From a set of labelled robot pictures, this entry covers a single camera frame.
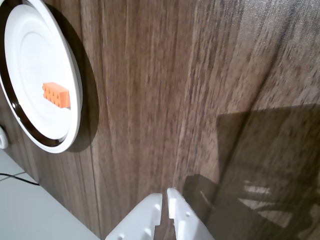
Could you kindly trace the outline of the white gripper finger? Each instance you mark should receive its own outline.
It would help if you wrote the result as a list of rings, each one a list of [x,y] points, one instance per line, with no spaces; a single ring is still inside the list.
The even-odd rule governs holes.
[[[161,193],[152,193],[137,204],[108,234],[106,240],[153,240],[162,219]]]
[[[177,240],[214,240],[191,206],[175,188],[167,189],[168,217],[173,220]]]

